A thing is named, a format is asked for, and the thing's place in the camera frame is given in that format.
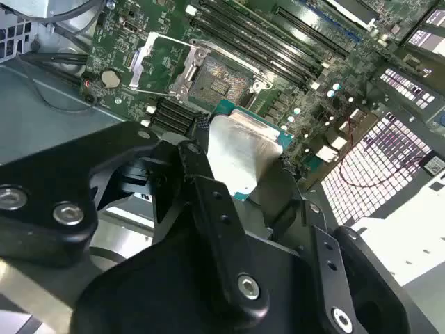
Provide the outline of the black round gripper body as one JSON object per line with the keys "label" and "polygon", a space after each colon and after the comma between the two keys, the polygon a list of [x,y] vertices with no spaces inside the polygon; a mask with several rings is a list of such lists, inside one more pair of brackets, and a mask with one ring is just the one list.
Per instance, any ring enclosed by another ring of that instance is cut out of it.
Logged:
{"label": "black round gripper body", "polygon": [[[299,256],[247,233],[257,277],[270,295],[250,333],[322,333],[308,268]],[[96,277],[71,318],[73,333],[237,333],[217,301],[210,257],[191,229]]]}

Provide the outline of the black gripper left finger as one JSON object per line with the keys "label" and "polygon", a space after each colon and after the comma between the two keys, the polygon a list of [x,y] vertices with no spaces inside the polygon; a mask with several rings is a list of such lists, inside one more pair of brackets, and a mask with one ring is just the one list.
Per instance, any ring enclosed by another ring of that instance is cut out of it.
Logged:
{"label": "black gripper left finger", "polygon": [[98,211],[124,197],[125,166],[155,179],[150,191],[167,234],[191,229],[210,257],[217,301],[232,321],[260,321],[269,309],[227,187],[194,141],[176,145],[122,122],[1,167],[1,254],[67,267],[86,253]]}

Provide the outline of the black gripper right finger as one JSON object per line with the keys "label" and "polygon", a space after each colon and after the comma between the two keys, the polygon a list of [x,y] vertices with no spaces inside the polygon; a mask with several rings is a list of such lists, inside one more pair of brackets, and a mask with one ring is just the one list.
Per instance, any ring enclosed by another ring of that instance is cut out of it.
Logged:
{"label": "black gripper right finger", "polygon": [[352,229],[329,229],[280,158],[266,163],[251,198],[269,239],[295,251],[325,333],[434,333],[435,327]]}

